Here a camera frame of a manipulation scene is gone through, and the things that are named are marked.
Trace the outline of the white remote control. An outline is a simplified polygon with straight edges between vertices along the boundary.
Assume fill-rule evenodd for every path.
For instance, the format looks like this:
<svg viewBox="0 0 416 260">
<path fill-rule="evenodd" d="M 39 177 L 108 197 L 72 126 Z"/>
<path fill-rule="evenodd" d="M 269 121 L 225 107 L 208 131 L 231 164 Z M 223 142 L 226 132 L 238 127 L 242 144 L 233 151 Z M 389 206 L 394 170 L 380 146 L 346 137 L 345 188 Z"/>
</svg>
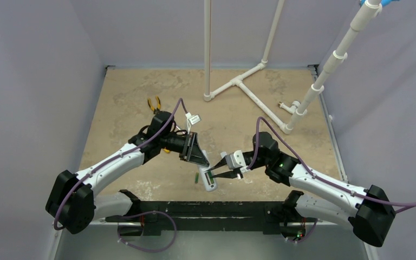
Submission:
<svg viewBox="0 0 416 260">
<path fill-rule="evenodd" d="M 212 192 L 214 190 L 217 189 L 217 183 L 215 179 L 210 179 L 209 176 L 207 175 L 206 170 L 208 170 L 209 167 L 202 167 L 202 166 L 198 166 L 198 173 L 199 173 L 199 180 L 203 182 L 205 190 L 207 192 Z"/>
</svg>

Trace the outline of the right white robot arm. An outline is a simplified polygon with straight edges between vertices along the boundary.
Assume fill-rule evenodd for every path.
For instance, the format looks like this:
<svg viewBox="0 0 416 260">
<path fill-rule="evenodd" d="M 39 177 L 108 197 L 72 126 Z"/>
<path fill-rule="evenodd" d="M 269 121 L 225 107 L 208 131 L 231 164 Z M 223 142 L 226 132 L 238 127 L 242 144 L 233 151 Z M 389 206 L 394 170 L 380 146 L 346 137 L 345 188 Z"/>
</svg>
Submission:
<svg viewBox="0 0 416 260">
<path fill-rule="evenodd" d="M 237 150 L 227 154 L 210 170 L 227 166 L 228 171 L 215 176 L 233 179 L 264 167 L 272 181 L 305 191 L 288 196 L 282 206 L 286 219 L 318 218 L 351 229 L 369 245 L 383 246 L 396 213 L 382 188 L 346 184 L 305 167 L 295 157 L 282 152 L 268 132 L 255 134 L 252 144 L 257 151 Z"/>
</svg>

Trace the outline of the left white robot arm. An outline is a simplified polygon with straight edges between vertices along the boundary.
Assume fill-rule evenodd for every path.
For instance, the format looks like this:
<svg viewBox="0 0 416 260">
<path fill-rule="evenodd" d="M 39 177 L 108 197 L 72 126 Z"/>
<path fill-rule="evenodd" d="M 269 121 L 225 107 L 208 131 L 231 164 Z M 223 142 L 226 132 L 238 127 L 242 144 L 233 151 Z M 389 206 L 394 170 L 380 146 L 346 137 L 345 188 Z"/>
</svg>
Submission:
<svg viewBox="0 0 416 260">
<path fill-rule="evenodd" d="M 54 217 L 54 228 L 76 234 L 98 218 L 121 216 L 128 222 L 136 220 L 140 207 L 133 203 L 130 192 L 96 197 L 109 184 L 149 162 L 163 149 L 178 153 L 182 161 L 208 167 L 210 163 L 199 146 L 198 134 L 174 130 L 173 124 L 172 113 L 157 112 L 149 125 L 106 159 L 76 173 L 61 172 L 45 205 L 45 210 Z"/>
</svg>

